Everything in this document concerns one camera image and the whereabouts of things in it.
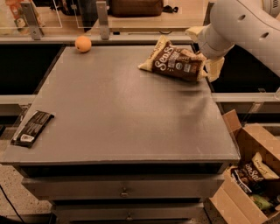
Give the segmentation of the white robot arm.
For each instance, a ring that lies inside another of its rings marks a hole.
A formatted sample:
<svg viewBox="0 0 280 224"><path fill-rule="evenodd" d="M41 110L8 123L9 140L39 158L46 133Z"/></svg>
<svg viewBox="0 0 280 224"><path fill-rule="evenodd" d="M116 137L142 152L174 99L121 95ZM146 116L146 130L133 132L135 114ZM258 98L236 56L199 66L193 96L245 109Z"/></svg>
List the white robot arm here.
<svg viewBox="0 0 280 224"><path fill-rule="evenodd" d="M224 56L239 46L280 76L279 0L216 0L210 24L186 30L206 58L206 75L219 78Z"/></svg>

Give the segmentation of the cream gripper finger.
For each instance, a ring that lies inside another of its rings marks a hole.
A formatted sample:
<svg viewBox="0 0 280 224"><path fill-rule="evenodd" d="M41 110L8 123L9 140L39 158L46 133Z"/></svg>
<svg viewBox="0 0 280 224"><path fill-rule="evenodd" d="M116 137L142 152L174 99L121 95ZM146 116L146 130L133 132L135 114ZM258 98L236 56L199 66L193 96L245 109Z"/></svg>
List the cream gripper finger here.
<svg viewBox="0 0 280 224"><path fill-rule="evenodd" d="M216 81L221 74L221 69L224 65L225 58L221 57L218 59L207 59L205 62L205 68L207 78L210 82Z"/></svg>
<svg viewBox="0 0 280 224"><path fill-rule="evenodd" d="M194 43L199 43L204 40L203 26L192 26L185 30L185 34L191 38Z"/></svg>

